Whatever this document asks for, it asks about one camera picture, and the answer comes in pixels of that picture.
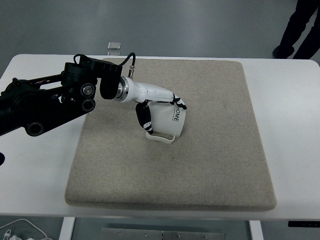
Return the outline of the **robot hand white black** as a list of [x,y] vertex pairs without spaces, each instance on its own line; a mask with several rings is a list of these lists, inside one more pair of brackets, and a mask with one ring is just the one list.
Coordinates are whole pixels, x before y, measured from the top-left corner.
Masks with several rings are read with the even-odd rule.
[[130,101],[137,102],[135,107],[136,115],[140,126],[148,133],[153,134],[152,116],[148,102],[170,103],[186,110],[187,106],[184,101],[170,90],[163,87],[134,82],[129,77],[122,76],[118,84],[117,95],[115,99],[120,103]]

